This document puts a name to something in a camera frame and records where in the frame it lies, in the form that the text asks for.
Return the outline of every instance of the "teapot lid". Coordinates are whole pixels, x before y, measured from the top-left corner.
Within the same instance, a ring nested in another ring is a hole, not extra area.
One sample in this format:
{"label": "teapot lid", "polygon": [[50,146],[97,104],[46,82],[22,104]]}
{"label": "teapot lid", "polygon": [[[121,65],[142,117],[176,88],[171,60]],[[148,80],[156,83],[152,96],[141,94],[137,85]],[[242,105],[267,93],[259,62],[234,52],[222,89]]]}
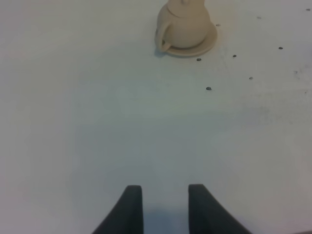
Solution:
{"label": "teapot lid", "polygon": [[200,14],[205,9],[205,0],[169,0],[167,7],[175,16],[186,18]]}

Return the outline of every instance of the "saucer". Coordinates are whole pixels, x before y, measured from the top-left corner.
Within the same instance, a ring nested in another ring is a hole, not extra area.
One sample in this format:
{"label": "saucer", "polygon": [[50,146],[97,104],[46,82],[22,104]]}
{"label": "saucer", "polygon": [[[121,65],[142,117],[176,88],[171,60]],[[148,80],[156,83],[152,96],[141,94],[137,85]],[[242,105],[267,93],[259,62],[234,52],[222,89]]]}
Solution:
{"label": "saucer", "polygon": [[206,36],[206,38],[203,40],[201,44],[194,46],[192,48],[186,48],[186,49],[170,47],[166,52],[168,54],[176,55],[176,56],[202,55],[214,47],[217,37],[218,37],[218,32],[216,30],[216,27],[214,24],[211,23],[211,31],[208,33],[208,35]]}

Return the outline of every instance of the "white surface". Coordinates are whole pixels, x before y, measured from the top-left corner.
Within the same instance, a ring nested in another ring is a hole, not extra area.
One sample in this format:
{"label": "white surface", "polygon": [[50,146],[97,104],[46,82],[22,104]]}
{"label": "white surface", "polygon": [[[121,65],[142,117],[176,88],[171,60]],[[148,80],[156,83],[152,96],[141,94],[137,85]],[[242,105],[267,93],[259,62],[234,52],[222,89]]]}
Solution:
{"label": "white surface", "polygon": [[164,3],[0,1],[0,233],[89,234],[139,184],[146,234],[186,234],[190,183],[312,229],[312,2],[207,1],[201,62],[155,53]]}

